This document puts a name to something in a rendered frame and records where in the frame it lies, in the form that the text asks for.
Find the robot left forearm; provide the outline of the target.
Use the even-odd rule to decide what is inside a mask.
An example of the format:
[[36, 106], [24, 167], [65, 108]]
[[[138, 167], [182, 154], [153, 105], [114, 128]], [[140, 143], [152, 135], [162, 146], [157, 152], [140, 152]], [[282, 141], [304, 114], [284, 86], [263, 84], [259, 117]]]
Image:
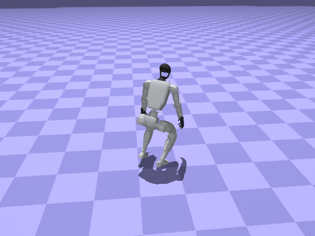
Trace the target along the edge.
[[143, 108], [143, 110], [145, 111], [147, 109], [147, 101], [141, 99], [141, 103], [142, 103], [141, 108]]

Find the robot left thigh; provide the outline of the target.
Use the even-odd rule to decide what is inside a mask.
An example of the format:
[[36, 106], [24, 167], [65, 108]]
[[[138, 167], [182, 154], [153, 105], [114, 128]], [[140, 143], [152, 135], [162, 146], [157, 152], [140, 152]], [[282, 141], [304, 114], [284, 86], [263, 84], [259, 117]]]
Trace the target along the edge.
[[[147, 115], [147, 114], [139, 114], [139, 116], [137, 118], [137, 124], [143, 125], [145, 115]], [[154, 129], [149, 129], [148, 128], [148, 131], [153, 132]]]

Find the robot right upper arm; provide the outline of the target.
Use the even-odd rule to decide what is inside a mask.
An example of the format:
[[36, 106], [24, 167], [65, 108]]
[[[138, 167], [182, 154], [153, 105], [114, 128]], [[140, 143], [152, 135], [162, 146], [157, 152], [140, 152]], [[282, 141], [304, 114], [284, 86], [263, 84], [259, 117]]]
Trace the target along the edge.
[[179, 105], [179, 93], [178, 93], [178, 87], [176, 85], [172, 85], [170, 84], [170, 92], [172, 93], [172, 96], [173, 96], [173, 107], [175, 108], [179, 108], [180, 105]]

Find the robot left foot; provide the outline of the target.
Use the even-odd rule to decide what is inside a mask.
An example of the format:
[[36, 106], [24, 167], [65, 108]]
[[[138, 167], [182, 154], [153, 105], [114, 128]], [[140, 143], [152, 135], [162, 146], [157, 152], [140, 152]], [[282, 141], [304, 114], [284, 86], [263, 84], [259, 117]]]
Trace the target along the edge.
[[144, 154], [143, 152], [138, 155], [138, 158], [141, 158], [141, 159], [146, 158], [146, 157], [148, 157], [148, 154], [146, 153]]

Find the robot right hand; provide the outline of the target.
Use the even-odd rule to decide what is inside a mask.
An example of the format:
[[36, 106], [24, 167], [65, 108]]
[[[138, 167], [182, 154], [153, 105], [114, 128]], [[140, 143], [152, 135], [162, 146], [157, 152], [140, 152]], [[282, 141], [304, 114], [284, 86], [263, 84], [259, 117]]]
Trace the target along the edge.
[[[181, 124], [179, 127], [182, 129], [184, 127], [184, 118], [183, 117], [180, 117], [180, 119], [178, 119], [178, 121], [180, 121], [179, 124]], [[178, 125], [179, 125], [178, 124]]]

